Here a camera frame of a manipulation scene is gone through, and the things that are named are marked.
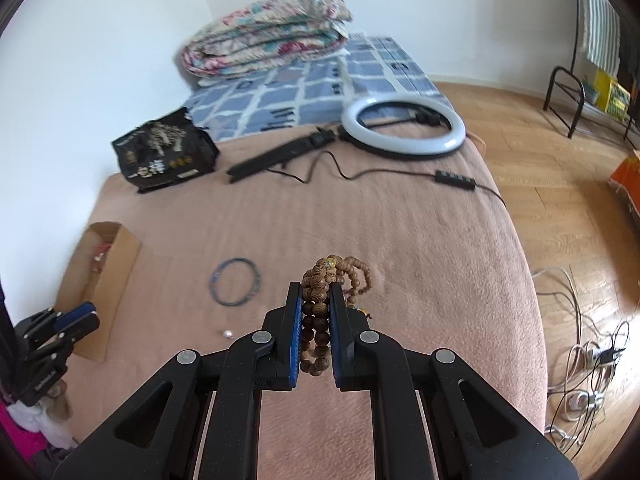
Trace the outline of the white gloved hand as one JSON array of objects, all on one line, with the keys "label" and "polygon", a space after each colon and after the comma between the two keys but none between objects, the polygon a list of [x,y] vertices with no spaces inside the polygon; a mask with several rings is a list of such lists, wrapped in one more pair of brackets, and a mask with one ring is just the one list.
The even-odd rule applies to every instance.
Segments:
[{"label": "white gloved hand", "polygon": [[54,448],[72,450],[76,448],[68,422],[73,416],[66,393],[66,381],[60,379],[33,406],[21,401],[10,404],[8,412],[17,426],[30,432],[40,432]]}]

